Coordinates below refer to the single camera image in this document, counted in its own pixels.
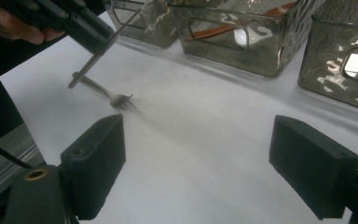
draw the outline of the metal fork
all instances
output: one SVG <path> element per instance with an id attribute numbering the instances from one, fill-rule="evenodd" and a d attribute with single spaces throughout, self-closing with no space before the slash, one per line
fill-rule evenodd
<path id="1" fill-rule="evenodd" d="M 73 74 L 73 77 L 78 76 L 78 72 L 75 72 Z M 109 90 L 105 89 L 104 87 L 100 86 L 99 84 L 97 84 L 96 82 L 94 82 L 93 80 L 89 79 L 88 77 L 83 77 L 80 82 L 82 82 L 83 84 L 92 87 L 94 90 L 99 91 L 101 93 L 103 93 L 104 95 L 106 95 L 107 97 L 109 97 L 110 99 L 110 105 L 114 108 L 121 108 L 123 105 L 125 105 L 130 98 L 132 97 L 132 94 L 130 96 L 126 96 L 123 94 L 113 94 L 112 92 L 110 92 Z"/>

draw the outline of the gray floor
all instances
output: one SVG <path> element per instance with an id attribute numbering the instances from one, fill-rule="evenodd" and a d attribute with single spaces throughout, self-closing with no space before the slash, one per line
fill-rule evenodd
<path id="1" fill-rule="evenodd" d="M 44 162 L 25 124 L 0 138 L 0 147 L 32 166 Z M 22 171 L 24 171 L 23 168 L 0 156 L 0 192 L 7 189 L 13 179 Z"/>

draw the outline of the transparent gray container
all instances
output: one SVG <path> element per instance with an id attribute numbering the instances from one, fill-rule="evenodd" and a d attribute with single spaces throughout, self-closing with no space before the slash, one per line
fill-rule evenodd
<path id="1" fill-rule="evenodd" d="M 169 47 L 178 38 L 166 0 L 103 0 L 103 3 L 117 29 L 146 3 L 139 15 L 123 29 L 123 36 L 162 48 Z"/>
<path id="2" fill-rule="evenodd" d="M 168 5 L 185 53 L 276 77 L 307 39 L 311 14 L 323 1 L 168 0 Z"/>
<path id="3" fill-rule="evenodd" d="M 358 107 L 358 0 L 328 0 L 312 18 L 298 85 Z"/>

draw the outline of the table surface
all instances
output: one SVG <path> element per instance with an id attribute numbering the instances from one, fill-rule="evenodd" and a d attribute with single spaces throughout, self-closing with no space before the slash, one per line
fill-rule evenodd
<path id="1" fill-rule="evenodd" d="M 48 164 L 95 121 L 122 113 L 127 162 L 84 223 L 321 223 L 269 163 L 273 121 L 303 120 L 358 154 L 358 109 L 297 86 L 304 47 L 266 78 L 186 55 L 179 41 L 159 49 L 121 37 L 88 77 L 133 94 L 122 110 L 83 84 L 67 88 L 91 56 L 68 37 L 1 80 Z"/>

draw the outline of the fork head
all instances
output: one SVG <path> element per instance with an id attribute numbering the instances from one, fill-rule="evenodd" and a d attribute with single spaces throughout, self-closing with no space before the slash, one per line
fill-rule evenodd
<path id="1" fill-rule="evenodd" d="M 123 94 L 116 94 L 110 99 L 110 105 L 116 109 L 122 108 L 129 100 L 131 96 L 126 96 Z"/>

